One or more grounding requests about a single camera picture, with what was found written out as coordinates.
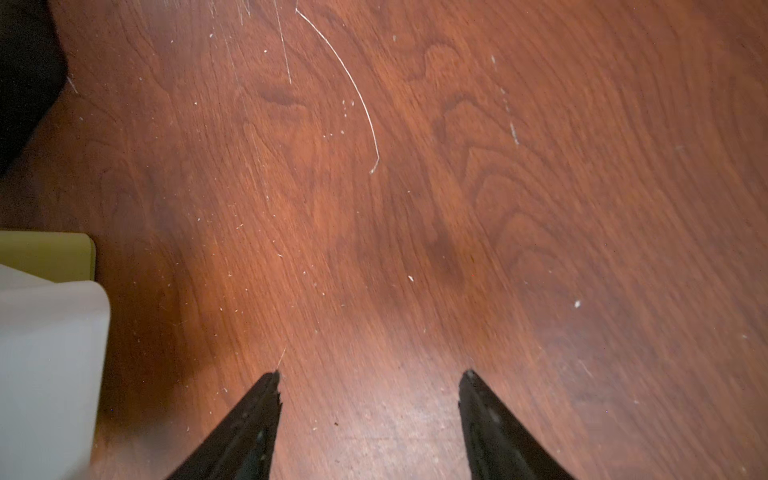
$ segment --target hardwood floor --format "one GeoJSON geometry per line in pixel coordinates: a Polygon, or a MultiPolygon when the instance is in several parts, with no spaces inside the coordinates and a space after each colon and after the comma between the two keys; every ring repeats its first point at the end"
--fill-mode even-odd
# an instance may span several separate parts
{"type": "Polygon", "coordinates": [[[95,478],[278,364],[278,480],[468,479],[469,367],[579,478],[768,476],[764,2],[52,9],[0,225],[97,244],[95,478]]]}

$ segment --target black object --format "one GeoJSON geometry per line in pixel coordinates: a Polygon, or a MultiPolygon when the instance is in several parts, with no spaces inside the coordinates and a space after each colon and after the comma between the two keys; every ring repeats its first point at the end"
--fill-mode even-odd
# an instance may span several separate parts
{"type": "Polygon", "coordinates": [[[267,480],[280,421],[280,373],[265,373],[167,480],[267,480]]]}
{"type": "Polygon", "coordinates": [[[458,384],[472,480],[573,480],[472,370],[458,384]]]}
{"type": "Polygon", "coordinates": [[[0,0],[0,174],[67,81],[48,0],[0,0]]]}
{"type": "MultiPolygon", "coordinates": [[[[265,373],[167,480],[267,480],[280,421],[280,373],[265,373]]],[[[573,480],[477,373],[458,384],[472,480],[573,480]]]]}

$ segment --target wood grain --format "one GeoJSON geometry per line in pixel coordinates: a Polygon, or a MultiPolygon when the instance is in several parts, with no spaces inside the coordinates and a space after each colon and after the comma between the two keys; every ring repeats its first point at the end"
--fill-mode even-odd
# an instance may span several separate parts
{"type": "Polygon", "coordinates": [[[768,476],[764,2],[302,0],[374,174],[276,5],[285,56],[272,2],[52,5],[77,91],[0,225],[97,244],[96,478],[284,349],[277,480],[468,478],[468,367],[579,478],[768,476]]]}

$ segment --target yellow object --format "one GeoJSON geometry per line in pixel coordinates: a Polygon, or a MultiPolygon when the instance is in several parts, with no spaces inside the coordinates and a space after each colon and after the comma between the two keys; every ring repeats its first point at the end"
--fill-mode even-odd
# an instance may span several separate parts
{"type": "Polygon", "coordinates": [[[96,245],[85,233],[0,230],[0,263],[56,283],[93,280],[96,245]]]}

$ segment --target white scratch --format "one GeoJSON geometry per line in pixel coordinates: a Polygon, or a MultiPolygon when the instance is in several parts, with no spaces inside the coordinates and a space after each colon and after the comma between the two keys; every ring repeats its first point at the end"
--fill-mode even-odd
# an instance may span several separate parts
{"type": "Polygon", "coordinates": [[[328,41],[328,38],[326,38],[323,33],[317,29],[315,24],[313,24],[300,10],[298,7],[298,4],[296,5],[296,13],[301,15],[301,18],[306,20],[308,24],[312,28],[315,29],[318,35],[325,41],[325,43],[328,44],[329,47],[331,47],[331,51],[336,56],[336,58],[339,59],[339,63],[341,64],[342,68],[344,68],[344,71],[346,72],[346,75],[349,77],[349,79],[352,81],[352,86],[355,88],[355,91],[357,92],[357,96],[360,98],[360,103],[362,103],[362,107],[366,110],[366,116],[368,117],[368,124],[371,126],[371,134],[373,135],[373,146],[376,147],[376,163],[373,165],[373,168],[370,171],[370,174],[373,175],[373,172],[376,171],[376,168],[379,166],[379,160],[381,160],[381,155],[379,154],[379,142],[376,141],[376,132],[373,130],[373,122],[371,121],[371,115],[368,113],[368,107],[366,106],[366,101],[362,99],[362,94],[360,94],[360,89],[357,88],[357,83],[355,83],[355,79],[352,78],[352,74],[349,73],[349,70],[347,69],[346,65],[344,65],[344,61],[341,59],[338,53],[336,53],[336,49],[331,45],[331,42],[328,41]]]}
{"type": "Polygon", "coordinates": [[[67,77],[67,81],[69,82],[70,85],[72,85],[72,90],[74,90],[74,92],[79,95],[78,89],[74,86],[74,82],[72,81],[72,79],[67,77]]]}
{"type": "Polygon", "coordinates": [[[584,371],[587,373],[587,375],[589,375],[591,378],[594,378],[594,375],[592,375],[592,372],[590,372],[590,371],[589,371],[589,369],[588,369],[588,368],[587,368],[587,366],[584,364],[584,362],[582,362],[581,360],[579,360],[578,362],[579,362],[579,363],[581,364],[581,366],[584,368],[584,371]]]}
{"type": "Polygon", "coordinates": [[[518,141],[518,132],[515,131],[515,126],[512,124],[512,122],[509,122],[509,129],[512,131],[512,138],[515,139],[515,145],[519,145],[520,142],[518,141]]]}
{"type": "Polygon", "coordinates": [[[275,370],[280,368],[280,363],[283,362],[283,357],[286,355],[286,350],[288,350],[288,347],[283,349],[283,355],[280,356],[280,360],[277,360],[277,367],[275,368],[275,370]]]}
{"type": "Polygon", "coordinates": [[[232,72],[235,74],[235,82],[237,83],[237,89],[240,91],[240,101],[243,103],[243,109],[245,111],[248,111],[248,109],[245,106],[245,98],[242,94],[243,85],[240,84],[240,77],[237,75],[237,67],[235,66],[235,61],[232,59],[232,52],[230,51],[230,43],[227,41],[227,34],[224,33],[224,29],[221,28],[221,23],[219,24],[219,29],[221,30],[221,36],[224,38],[224,46],[227,47],[227,57],[230,58],[230,63],[232,64],[232,72]]]}
{"type": "Polygon", "coordinates": [[[275,5],[275,14],[277,15],[277,30],[280,31],[280,41],[283,43],[283,57],[286,58],[286,70],[288,71],[288,83],[293,85],[290,79],[290,67],[288,66],[288,53],[286,52],[286,41],[283,39],[283,27],[280,25],[280,12],[277,10],[277,0],[272,0],[275,5]]]}

